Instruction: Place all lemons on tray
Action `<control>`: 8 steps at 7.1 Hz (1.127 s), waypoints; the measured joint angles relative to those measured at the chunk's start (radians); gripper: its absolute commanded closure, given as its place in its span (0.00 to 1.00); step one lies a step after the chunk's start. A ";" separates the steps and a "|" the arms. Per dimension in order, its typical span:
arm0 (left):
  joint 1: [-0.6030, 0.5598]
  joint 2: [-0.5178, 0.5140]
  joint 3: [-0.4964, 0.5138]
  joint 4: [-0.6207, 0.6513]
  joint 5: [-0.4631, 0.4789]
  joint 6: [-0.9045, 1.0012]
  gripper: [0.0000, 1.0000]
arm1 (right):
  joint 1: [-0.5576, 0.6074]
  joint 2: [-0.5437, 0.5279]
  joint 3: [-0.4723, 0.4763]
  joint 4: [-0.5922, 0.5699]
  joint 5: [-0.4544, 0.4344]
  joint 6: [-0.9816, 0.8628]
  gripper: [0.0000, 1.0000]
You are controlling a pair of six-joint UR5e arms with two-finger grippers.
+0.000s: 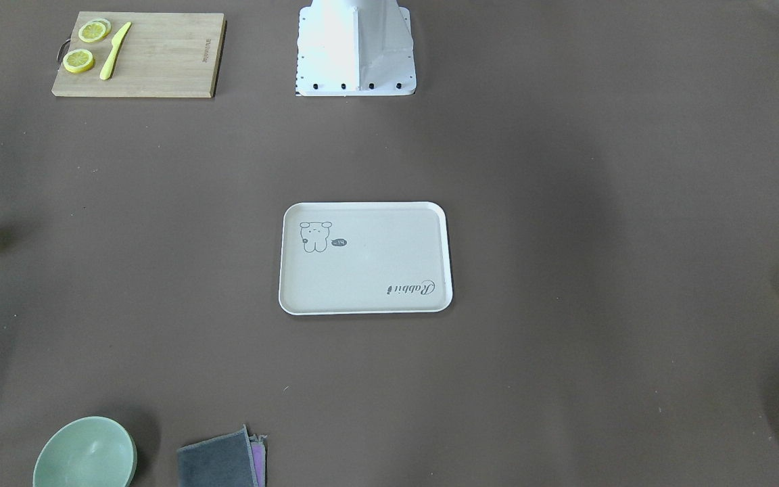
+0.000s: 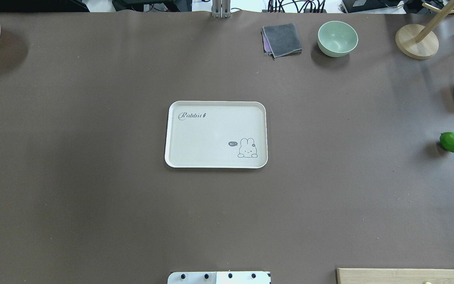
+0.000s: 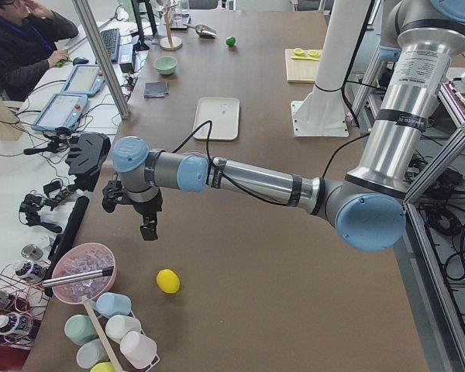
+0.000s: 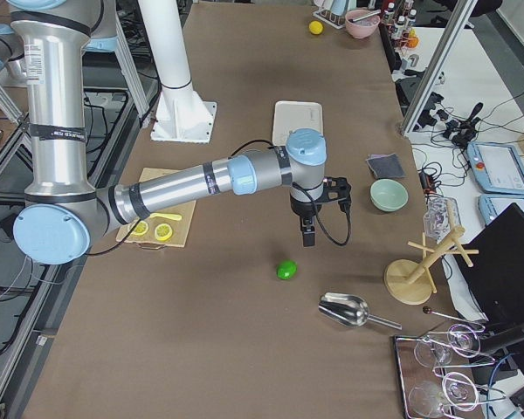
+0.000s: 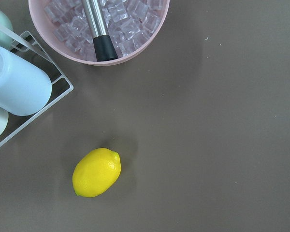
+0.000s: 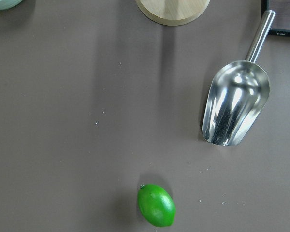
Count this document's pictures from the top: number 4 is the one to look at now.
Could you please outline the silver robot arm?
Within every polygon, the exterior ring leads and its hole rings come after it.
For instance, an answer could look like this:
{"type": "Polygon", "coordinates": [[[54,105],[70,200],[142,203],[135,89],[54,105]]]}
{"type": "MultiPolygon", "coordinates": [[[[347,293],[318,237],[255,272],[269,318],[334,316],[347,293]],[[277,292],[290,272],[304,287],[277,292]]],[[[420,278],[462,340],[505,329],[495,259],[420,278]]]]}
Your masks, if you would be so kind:
{"type": "Polygon", "coordinates": [[[13,1],[10,17],[24,43],[27,72],[33,180],[13,227],[27,257],[65,264],[109,232],[158,210],[227,191],[250,195],[280,186],[290,188],[304,244],[314,243],[312,221],[332,184],[324,174],[326,142],[318,131],[299,129],[282,147],[98,189],[87,176],[82,57],[92,42],[115,47],[115,4],[13,1]]]}

